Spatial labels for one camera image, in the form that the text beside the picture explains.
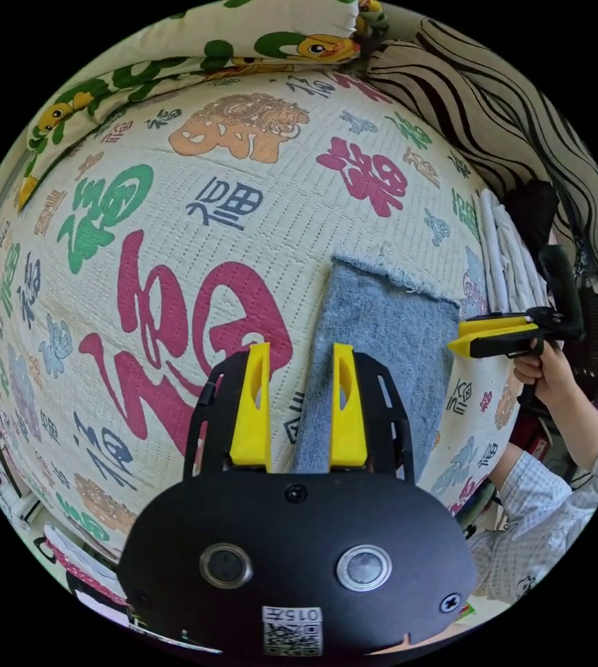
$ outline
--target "green 福 character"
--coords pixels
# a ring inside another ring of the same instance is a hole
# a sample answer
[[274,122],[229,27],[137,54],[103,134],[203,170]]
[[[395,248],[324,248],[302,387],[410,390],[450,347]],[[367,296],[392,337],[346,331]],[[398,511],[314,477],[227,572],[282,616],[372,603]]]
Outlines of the green 福 character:
[[396,116],[395,118],[392,116],[385,116],[384,118],[390,120],[398,128],[403,137],[412,141],[417,148],[425,150],[428,144],[433,143],[433,140],[418,125],[413,125],[397,111],[394,112],[394,115]]
[[83,262],[92,259],[99,248],[108,246],[115,236],[109,231],[132,215],[144,202],[153,185],[153,170],[148,165],[129,167],[118,174],[105,190],[106,181],[83,179],[76,187],[72,210],[85,209],[67,217],[58,232],[57,242],[67,236],[67,262],[74,275]]
[[2,274],[0,301],[5,308],[8,318],[12,315],[12,281],[14,280],[14,274],[16,273],[20,254],[21,245],[19,243],[13,243],[12,247],[7,252]]
[[474,199],[465,201],[453,188],[451,189],[451,201],[454,215],[479,239],[479,226],[477,223],[477,211],[474,207]]

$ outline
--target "person's hand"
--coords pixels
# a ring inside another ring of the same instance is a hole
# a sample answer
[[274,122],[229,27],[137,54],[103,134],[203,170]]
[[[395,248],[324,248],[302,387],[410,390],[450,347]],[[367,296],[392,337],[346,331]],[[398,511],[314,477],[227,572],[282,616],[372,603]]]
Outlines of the person's hand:
[[570,362],[548,340],[542,356],[521,356],[514,360],[514,375],[523,384],[535,385],[535,396],[549,409],[574,394],[577,388]]

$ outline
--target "yellow gripper jaw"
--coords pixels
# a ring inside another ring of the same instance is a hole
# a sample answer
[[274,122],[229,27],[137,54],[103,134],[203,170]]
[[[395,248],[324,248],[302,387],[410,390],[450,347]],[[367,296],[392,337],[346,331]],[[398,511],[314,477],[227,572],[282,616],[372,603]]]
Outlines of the yellow gripper jaw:
[[367,458],[354,349],[351,345],[336,343],[333,346],[329,468],[362,468]]
[[269,343],[251,345],[229,456],[235,466],[271,472]]

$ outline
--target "pink cloth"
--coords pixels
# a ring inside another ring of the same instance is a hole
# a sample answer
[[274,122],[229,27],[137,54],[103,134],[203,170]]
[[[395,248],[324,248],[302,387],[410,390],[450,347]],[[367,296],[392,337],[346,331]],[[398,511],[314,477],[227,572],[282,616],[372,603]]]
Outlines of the pink cloth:
[[67,558],[67,556],[60,550],[60,548],[57,547],[55,544],[53,544],[48,538],[47,538],[47,545],[51,548],[53,555],[56,557],[56,561],[58,561],[58,563],[60,563],[63,566],[63,568],[67,570],[67,572],[73,574],[77,579],[80,579],[85,584],[88,584],[88,586],[90,586],[91,588],[94,588],[98,593],[106,595],[106,597],[109,598],[109,600],[112,600],[116,604],[120,604],[122,606],[127,605],[127,600],[119,597],[105,586],[102,586],[89,574],[87,574],[86,572],[81,570],[81,568],[74,565],[74,563],[72,563],[72,561],[70,561],[69,558]]

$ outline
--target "black and white striped curtain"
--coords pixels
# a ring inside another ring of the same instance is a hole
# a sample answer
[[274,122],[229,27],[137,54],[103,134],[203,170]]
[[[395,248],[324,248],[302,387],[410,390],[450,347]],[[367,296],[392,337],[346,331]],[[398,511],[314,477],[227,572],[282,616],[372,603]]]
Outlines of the black and white striped curtain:
[[554,233],[575,272],[598,282],[598,167],[553,104],[491,50],[424,18],[411,42],[384,42],[367,76],[459,150],[503,199],[531,179],[560,197]]

